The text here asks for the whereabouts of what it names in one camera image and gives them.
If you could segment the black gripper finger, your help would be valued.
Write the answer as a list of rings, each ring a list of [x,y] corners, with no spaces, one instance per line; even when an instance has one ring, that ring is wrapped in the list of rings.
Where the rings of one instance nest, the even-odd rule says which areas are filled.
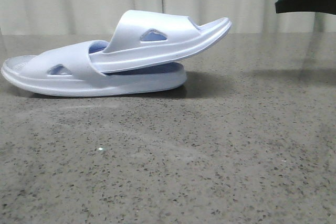
[[[335,14],[335,0],[278,0],[276,13],[320,12]]]

